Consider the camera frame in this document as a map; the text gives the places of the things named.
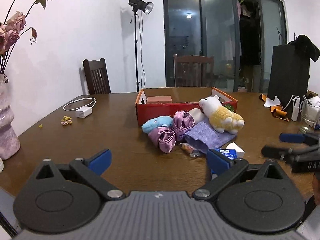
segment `door frame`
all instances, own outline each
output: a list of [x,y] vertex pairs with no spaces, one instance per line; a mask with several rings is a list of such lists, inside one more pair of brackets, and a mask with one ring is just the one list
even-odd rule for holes
[[[237,0],[233,1],[233,13],[234,19],[236,23],[236,19],[238,19],[238,10],[237,10]],[[280,19],[281,19],[281,27],[282,27],[282,35],[284,38],[285,44],[287,43],[287,24],[284,10],[284,3],[281,0],[273,0],[279,4],[280,8]],[[165,82],[166,86],[174,85],[168,84],[170,80],[169,72],[167,71],[167,65],[169,65],[170,55],[168,55],[168,47],[167,42],[169,40],[169,5],[168,0],[163,0],[164,3],[164,48],[165,48]],[[206,36],[206,18],[205,11],[203,10],[204,0],[199,0],[199,9],[200,9],[200,26],[201,26],[201,51],[199,54],[201,56],[207,56],[207,36]],[[264,71],[264,29],[263,29],[263,15],[261,10],[261,0],[258,0],[259,5],[259,13],[260,13],[260,28],[261,28],[261,79],[260,79],[260,90],[262,89],[263,82],[263,71]],[[237,92],[237,88],[239,85],[239,72],[240,72],[240,26],[239,24],[235,24],[235,79],[234,79],[234,92]]]

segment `power adapter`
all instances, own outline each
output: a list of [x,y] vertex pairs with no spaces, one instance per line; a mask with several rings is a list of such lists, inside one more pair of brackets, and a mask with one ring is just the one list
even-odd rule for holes
[[92,114],[92,108],[90,106],[83,106],[75,111],[76,117],[85,118],[89,114]]

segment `purple cloth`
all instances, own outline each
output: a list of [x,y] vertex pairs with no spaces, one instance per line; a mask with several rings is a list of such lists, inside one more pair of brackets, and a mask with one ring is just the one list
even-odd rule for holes
[[204,154],[207,154],[209,149],[220,148],[234,137],[236,137],[236,135],[228,133],[227,131],[218,133],[209,124],[208,118],[195,125],[184,135],[188,144]]
[[172,129],[168,127],[158,127],[149,133],[149,138],[153,144],[165,153],[170,153],[176,141],[183,140],[184,134],[195,124],[193,117],[186,111],[177,111],[173,117]]

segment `tripod pole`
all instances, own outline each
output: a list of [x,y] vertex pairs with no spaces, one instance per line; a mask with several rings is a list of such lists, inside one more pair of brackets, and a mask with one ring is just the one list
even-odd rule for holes
[[135,56],[136,56],[136,79],[137,79],[137,92],[139,92],[139,77],[138,77],[138,55],[137,55],[137,14],[134,13],[134,47],[135,47]]

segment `black box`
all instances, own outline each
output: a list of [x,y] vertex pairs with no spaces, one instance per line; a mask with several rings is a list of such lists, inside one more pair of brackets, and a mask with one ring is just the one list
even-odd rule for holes
[[[298,55],[293,45],[273,47],[272,66],[268,88],[268,98],[274,100],[277,96],[285,107],[291,96],[303,96],[307,94],[309,82],[310,58]],[[292,113],[290,104],[285,110]]]

